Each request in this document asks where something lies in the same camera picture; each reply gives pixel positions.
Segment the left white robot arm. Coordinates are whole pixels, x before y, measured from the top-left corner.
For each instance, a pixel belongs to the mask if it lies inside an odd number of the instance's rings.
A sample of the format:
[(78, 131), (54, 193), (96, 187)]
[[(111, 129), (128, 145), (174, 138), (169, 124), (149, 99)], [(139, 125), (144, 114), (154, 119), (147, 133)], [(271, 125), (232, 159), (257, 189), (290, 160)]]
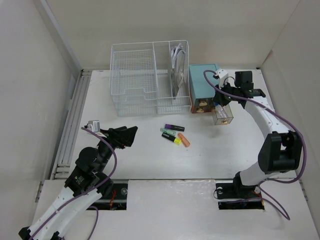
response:
[(80, 151), (73, 171), (54, 202), (37, 221), (19, 231), (22, 240), (64, 239), (83, 212), (94, 209), (97, 200), (111, 195), (114, 185), (111, 177), (118, 164), (115, 150), (131, 147), (138, 127), (122, 126), (94, 132), (86, 125), (82, 130), (97, 137), (99, 143)]

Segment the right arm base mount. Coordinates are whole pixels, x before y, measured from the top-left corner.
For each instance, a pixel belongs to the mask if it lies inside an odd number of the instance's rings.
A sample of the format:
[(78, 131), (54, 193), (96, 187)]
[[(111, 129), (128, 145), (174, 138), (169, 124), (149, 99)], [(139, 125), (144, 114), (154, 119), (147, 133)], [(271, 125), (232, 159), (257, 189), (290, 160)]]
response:
[(235, 187), (232, 180), (215, 182), (213, 193), (219, 210), (264, 210), (262, 194), (257, 185)]

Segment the clear blue-cap bottle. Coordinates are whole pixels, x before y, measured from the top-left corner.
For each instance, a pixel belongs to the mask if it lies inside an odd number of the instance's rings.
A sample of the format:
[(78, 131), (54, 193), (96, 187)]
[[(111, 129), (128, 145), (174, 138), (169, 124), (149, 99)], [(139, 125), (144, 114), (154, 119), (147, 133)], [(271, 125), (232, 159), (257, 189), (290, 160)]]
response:
[(221, 119), (227, 119), (228, 118), (228, 114), (225, 111), (225, 109), (221, 106), (221, 105), (216, 105), (215, 106), (215, 112), (217, 114), (217, 116)]

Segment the grey setup guide booklet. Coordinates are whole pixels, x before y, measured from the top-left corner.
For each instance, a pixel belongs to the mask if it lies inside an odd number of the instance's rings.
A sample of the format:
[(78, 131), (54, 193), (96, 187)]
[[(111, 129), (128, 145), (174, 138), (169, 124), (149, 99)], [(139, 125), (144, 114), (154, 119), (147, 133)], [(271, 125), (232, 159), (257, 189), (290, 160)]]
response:
[(185, 66), (186, 52), (180, 50), (171, 61), (171, 88), (172, 96), (175, 98), (178, 95), (179, 89), (184, 82), (184, 66)]

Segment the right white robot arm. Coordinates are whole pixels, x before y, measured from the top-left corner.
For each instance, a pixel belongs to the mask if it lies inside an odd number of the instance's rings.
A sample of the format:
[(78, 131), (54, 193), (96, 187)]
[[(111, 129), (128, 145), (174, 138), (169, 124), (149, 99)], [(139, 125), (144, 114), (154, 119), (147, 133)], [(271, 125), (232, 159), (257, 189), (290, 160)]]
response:
[(239, 171), (233, 178), (232, 193), (243, 197), (261, 181), (296, 170), (303, 150), (302, 138), (293, 127), (288, 128), (271, 109), (265, 93), (254, 88), (253, 73), (235, 72), (234, 86), (228, 82), (229, 75), (223, 69), (213, 71), (212, 76), (217, 81), (213, 98), (216, 106), (225, 107), (231, 101), (238, 102), (251, 115), (264, 137), (257, 162)]

